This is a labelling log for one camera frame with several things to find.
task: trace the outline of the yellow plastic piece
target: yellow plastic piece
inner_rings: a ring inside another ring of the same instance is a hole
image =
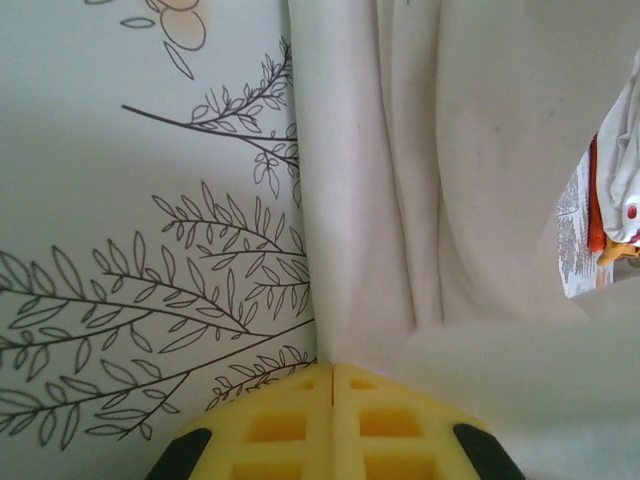
[[[198,419],[189,480],[479,480],[453,426],[477,419],[351,365],[318,365]]]

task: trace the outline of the leaf illustration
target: leaf illustration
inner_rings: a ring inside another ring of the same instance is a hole
[[[265,258],[267,258],[267,254],[266,253],[262,253],[262,254],[258,255],[258,258],[256,258],[254,260],[254,262],[249,267],[249,270],[247,270],[247,273],[244,276],[244,278],[249,278],[251,275],[253,275],[256,272],[256,270],[258,270],[258,268],[260,268],[262,266],[262,264],[264,263]]]
[[[40,428],[38,429],[38,441],[40,442],[41,447],[44,447],[49,443],[49,440],[51,440],[53,432],[55,432],[57,426],[58,417],[56,416],[55,409],[52,408],[47,412],[40,424]]]
[[[260,185],[262,183],[268,169],[269,165],[267,165],[266,163],[256,164],[256,166],[253,168],[253,181],[256,185]]]
[[[269,230],[269,224],[271,223],[271,210],[269,207],[264,209],[264,221],[262,222],[262,234],[266,235]]]
[[[170,329],[169,329],[169,333],[172,332],[177,332],[178,330],[180,330],[182,327],[184,327],[187,324],[187,319],[183,319],[180,320],[179,322],[175,323]]]
[[[200,120],[205,117],[209,113],[209,105],[198,105],[191,112],[191,121],[195,122],[196,120]]]
[[[107,403],[105,403],[102,406],[101,410],[109,410],[110,408],[120,405],[122,402],[124,402],[127,399],[128,396],[129,396],[129,392],[116,393],[113,397],[109,399]]]
[[[269,188],[271,188],[273,196],[278,198],[278,195],[280,195],[280,180],[276,171],[273,168],[268,168],[267,176],[269,177]]]
[[[233,312],[233,297],[236,294],[236,279],[233,270],[227,273],[227,301],[229,302],[229,312]]]
[[[289,275],[291,278],[293,278],[294,280],[297,280],[299,282],[303,281],[303,279],[300,276],[300,274],[298,273],[298,271],[295,268],[293,268],[291,265],[289,265],[287,262],[285,262],[281,258],[278,258],[278,263],[282,267],[282,270],[284,270],[285,273],[287,275]]]
[[[112,410],[110,412],[96,413],[96,418],[100,420],[134,420],[142,418],[147,412],[137,408],[125,408],[123,410]]]
[[[171,208],[171,205],[169,205],[162,198],[158,197],[157,195],[151,195],[151,198],[153,199],[155,204],[158,205],[158,207],[160,207],[160,210],[162,210],[164,213],[166,213],[167,215],[169,215],[172,218],[176,218],[176,219],[178,218],[178,217],[176,217],[176,214],[173,211],[173,208]]]
[[[165,398],[167,398],[167,394],[164,393],[161,390],[158,390],[156,388],[146,388],[143,393],[149,397],[149,398],[153,398],[154,400],[164,400]]]
[[[298,306],[298,292],[296,291],[296,287],[291,288],[291,308],[296,308]]]
[[[68,302],[64,302],[62,304],[56,305],[55,307],[49,307],[42,310],[37,310],[35,312],[29,312],[20,317],[16,318],[10,325],[11,329],[21,329],[33,327],[34,325],[39,325],[44,322],[48,322],[53,317],[55,317],[58,313],[60,313],[66,306]]]
[[[211,317],[211,318],[222,318],[225,315],[225,313],[219,308],[202,307],[202,308],[196,308],[196,310],[202,315],[206,315],[207,317]]]
[[[169,251],[167,247],[162,246],[162,259],[164,260],[164,266],[167,269],[167,277],[169,278],[169,283],[173,285],[173,279],[176,276],[176,259],[173,256],[173,253]]]
[[[62,380],[62,383],[67,387],[77,392],[86,393],[87,395],[100,395],[100,389],[93,383],[78,380],[77,378],[65,377],[64,375],[60,376],[60,380]]]
[[[260,228],[260,217],[262,216],[262,200],[260,200],[260,197],[256,197],[256,208],[255,208],[255,225],[256,225],[256,231],[258,231],[258,229]]]
[[[150,377],[157,378],[157,379],[162,378],[162,372],[160,371],[160,368],[154,365],[153,363],[148,362],[146,360],[142,360],[141,358],[136,358],[135,360],[131,360],[131,361],[136,365],[138,365],[140,368],[142,368]]]
[[[280,368],[280,364],[277,361],[275,361],[273,358],[264,357],[262,355],[258,355],[258,358],[268,367]]]
[[[289,227],[289,231],[291,232],[291,238],[293,239],[293,243],[296,244],[296,247],[298,247],[298,250],[300,250],[300,253],[304,253],[304,244],[302,242],[302,238],[300,237],[300,234],[296,232],[293,227]]]
[[[200,292],[201,295],[205,296],[206,293],[205,293],[204,277],[202,276],[200,269],[195,263],[193,263],[193,260],[191,260],[188,257],[187,257],[187,265],[189,266],[189,273],[191,274],[191,280],[193,281],[193,284],[195,285],[198,292]]]
[[[78,431],[78,424],[80,423],[80,404],[76,403],[67,414],[67,421],[64,425],[64,431],[62,432],[62,438],[60,439],[60,448],[66,449],[76,432]]]
[[[13,359],[13,368],[15,368],[16,370],[20,370],[22,368],[22,365],[24,365],[27,361],[27,358],[29,358],[29,351],[26,349],[26,347],[21,348]]]
[[[29,365],[29,374],[27,376],[27,382],[30,382],[38,376],[38,374],[49,365],[49,348],[46,345],[42,345],[36,351],[35,355],[31,357],[31,364]]]
[[[180,413],[180,410],[178,410],[176,407],[174,407],[173,405],[167,402],[161,403],[160,408],[162,408],[162,410],[164,410],[166,413],[169,413],[172,415],[176,413]]]
[[[120,22],[120,25],[127,28],[133,28],[135,30],[151,28],[155,26],[156,22],[146,17],[131,17],[126,18]]]
[[[27,292],[33,291],[31,275],[24,263],[6,252],[0,252],[0,262],[2,262],[11,278],[20,285],[23,290]]]
[[[153,348],[151,348],[149,340],[136,332],[136,329],[133,327],[133,323],[129,325],[129,332],[131,333],[131,340],[133,340],[133,343],[135,343],[139,349],[144,350],[147,353],[153,352]]]
[[[220,376],[220,377],[216,377],[215,380],[225,388],[232,388],[231,382],[227,377]]]
[[[0,388],[0,403],[16,407],[19,411],[35,410],[42,407],[40,400],[33,395],[6,388]]]
[[[273,319],[275,320],[282,309],[282,305],[284,304],[284,296],[287,293],[287,289],[283,288],[280,296],[278,297],[278,301],[276,302],[276,308],[273,311]]]
[[[253,302],[251,307],[249,307],[249,311],[247,312],[247,316],[244,318],[243,325],[246,327],[249,325],[256,316],[256,312],[258,311],[258,302]]]
[[[35,297],[35,298],[32,298],[31,300],[27,300],[18,309],[18,315],[22,315],[23,313],[30,312],[38,305],[38,303],[40,303],[40,297]]]
[[[116,328],[108,337],[107,339],[104,341],[104,343],[102,344],[102,351],[106,351],[108,350],[114,343],[115,341],[118,339],[118,333],[120,332],[119,328]]]
[[[125,433],[126,429],[118,425],[98,425],[97,427],[87,428],[84,433],[89,435],[119,435]]]
[[[113,287],[111,287],[111,293],[118,293],[123,285],[124,285],[124,277],[118,277],[118,279],[115,282],[113,282]]]
[[[291,354],[291,356],[296,362],[302,363],[302,355],[300,354],[300,351],[296,347],[292,347],[291,345],[285,345],[284,348],[286,348],[289,351],[289,353]]]
[[[140,276],[142,276],[144,273],[144,264],[146,258],[147,245],[145,244],[142,234],[139,231],[136,231],[133,237],[133,260],[136,264],[136,271]]]
[[[58,268],[60,276],[63,278],[69,289],[79,298],[86,298],[80,274],[69,257],[58,247],[51,247],[53,260]]]
[[[224,247],[222,247],[222,251],[226,252],[231,247],[233,247],[233,245],[238,241],[239,237],[240,237],[240,230],[236,230],[236,233],[234,233],[231,236],[231,238],[229,240],[227,240],[227,243],[224,244]]]
[[[182,59],[178,51],[169,42],[163,41],[162,43],[164,43],[164,48],[167,50],[167,54],[169,55],[169,58],[171,59],[175,67],[180,70],[180,72],[182,72],[185,77],[193,80],[193,72]]]
[[[309,268],[304,263],[299,262],[298,260],[292,260],[291,263],[298,267],[298,270],[300,270],[303,275],[306,277],[309,276]]]
[[[182,199],[182,203],[184,203],[184,206],[187,207],[187,210],[189,210],[191,214],[198,220],[202,220],[202,212],[200,211],[198,205],[196,205],[193,200],[185,195],[180,195],[180,198]]]
[[[184,248],[186,250],[189,250],[191,248],[191,246],[193,245],[193,242],[196,238],[196,228],[197,228],[198,224],[194,223],[193,225],[191,225],[191,228],[189,228],[189,232],[187,232],[187,238],[185,240],[184,243]]]
[[[229,368],[235,370],[238,373],[241,373],[246,377],[254,377],[256,375],[256,372],[251,370],[249,367],[245,367],[244,365],[229,365]]]
[[[153,434],[153,428],[151,428],[151,425],[148,423],[142,423],[138,428],[140,429],[140,435],[142,435],[142,438],[147,441],[151,440],[151,435]]]
[[[14,435],[17,435],[18,433],[22,432],[25,428],[27,428],[29,425],[33,423],[33,421],[36,419],[37,416],[38,416],[37,412],[31,412],[29,414],[26,414],[24,417],[22,417],[22,420],[20,420],[18,423],[16,423],[13,426],[13,428],[9,432],[9,436],[13,437]]]
[[[249,130],[251,133],[262,133],[262,129],[258,126],[258,122],[255,118],[251,118],[247,115],[238,115],[240,123]]]
[[[215,213],[216,203],[213,201],[213,195],[211,195],[211,190],[209,190],[209,187],[204,182],[201,183],[201,186],[202,186],[202,196],[204,197],[204,203],[207,205],[207,210],[209,210],[209,213],[215,219],[216,218],[216,213]]]
[[[197,330],[194,330],[191,333],[188,333],[178,338],[177,340],[174,340],[169,345],[167,345],[162,350],[160,350],[158,353],[171,353],[171,352],[175,352],[176,350],[180,350],[181,348],[188,347],[192,343],[197,342],[200,339],[200,337],[204,335],[204,332],[207,331],[207,328],[209,328],[208,325],[205,325],[203,327],[200,327]]]
[[[111,260],[115,266],[120,270],[122,274],[129,274],[129,262],[127,262],[127,258],[122,253],[122,250],[118,248],[118,246],[113,242],[113,240],[108,240],[109,244],[109,254],[111,255]]]
[[[220,397],[215,397],[213,400],[211,400],[211,402],[209,402],[209,405],[207,405],[207,408],[205,409],[205,411],[209,411],[212,408],[215,408],[218,405],[218,402],[220,401]]]
[[[100,360],[100,364],[102,365],[102,369],[105,371],[107,375],[109,375],[114,380],[118,382],[124,383],[125,385],[129,385],[131,387],[135,387],[138,385],[135,377],[126,369],[116,365],[109,360],[102,359]]]
[[[153,268],[145,268],[144,271],[151,280],[157,283],[162,283],[162,277]]]
[[[276,242],[282,235],[282,231],[284,230],[284,213],[280,216],[280,221],[278,222],[278,226],[276,227]]]
[[[144,302],[147,298],[153,295],[153,293],[156,291],[156,288],[158,288],[158,285],[155,283],[153,285],[148,286],[147,288],[142,290],[138,295],[136,295],[136,298],[133,299],[133,302],[134,303]]]
[[[47,295],[56,294],[56,284],[44,269],[36,262],[31,262],[31,274],[38,288]]]
[[[93,288],[93,292],[96,294],[96,297],[98,297],[98,300],[100,300],[101,302],[107,301],[107,292],[104,291],[102,285],[100,285],[95,280],[91,280],[91,287]]]
[[[300,306],[298,307],[298,311],[296,312],[296,316],[300,315],[305,308],[307,308],[307,303],[309,303],[309,293],[311,292],[311,288],[307,285],[302,293],[302,297],[300,298]]]
[[[269,278],[269,280],[271,280],[276,285],[280,285],[280,277],[276,272],[274,272],[273,270],[271,270],[269,267],[266,267],[266,266],[262,267],[262,271]]]
[[[53,399],[54,402],[57,403],[66,403],[67,402],[67,394],[64,389],[53,382],[47,382],[45,384],[45,388],[49,396]]]
[[[95,248],[91,253],[93,255],[93,259],[96,261],[96,263],[102,269],[103,272],[111,272],[111,265],[109,265],[109,261],[106,259],[104,255],[102,255],[102,253],[100,253]]]
[[[237,253],[232,253],[228,257],[224,257],[222,260],[216,263],[213,267],[211,267],[211,270],[213,270],[214,272],[218,270],[222,270],[223,268],[229,266],[229,264],[231,264],[231,262],[233,262],[237,256],[238,256]]]
[[[100,315],[99,317],[96,317],[93,320],[91,320],[89,323],[87,323],[87,328],[103,327],[106,324],[110,323],[118,315],[120,315],[121,312],[122,312],[122,307],[112,312],[105,313],[104,315]]]
[[[33,343],[33,333],[31,333],[29,330],[21,331],[20,336],[22,337],[22,340],[24,340],[24,343],[26,343],[27,345],[31,345]]]

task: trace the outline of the red object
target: red object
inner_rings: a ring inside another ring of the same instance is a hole
[[[589,239],[587,245],[593,253],[602,252],[607,245],[607,235],[602,225],[602,214],[596,191],[596,169],[598,166],[598,136],[589,147]]]

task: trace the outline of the curtain fold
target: curtain fold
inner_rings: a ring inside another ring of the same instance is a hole
[[[325,359],[490,419],[539,478],[640,471],[637,442],[611,433],[640,418],[640,282],[565,298],[554,215],[629,77],[640,4],[295,1],[290,14]]]

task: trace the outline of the square hole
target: square hole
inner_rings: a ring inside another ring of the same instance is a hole
[[[366,480],[442,480],[427,456],[369,454],[364,457]]]
[[[351,380],[351,388],[353,390],[374,390],[376,386],[373,383],[369,383],[366,380],[354,378]]]
[[[360,412],[362,437],[421,437],[415,412],[400,408],[368,408]]]
[[[307,436],[307,416],[304,412],[259,413],[251,422],[249,442],[291,442]]]
[[[298,463],[243,463],[233,467],[232,480],[302,480]]]

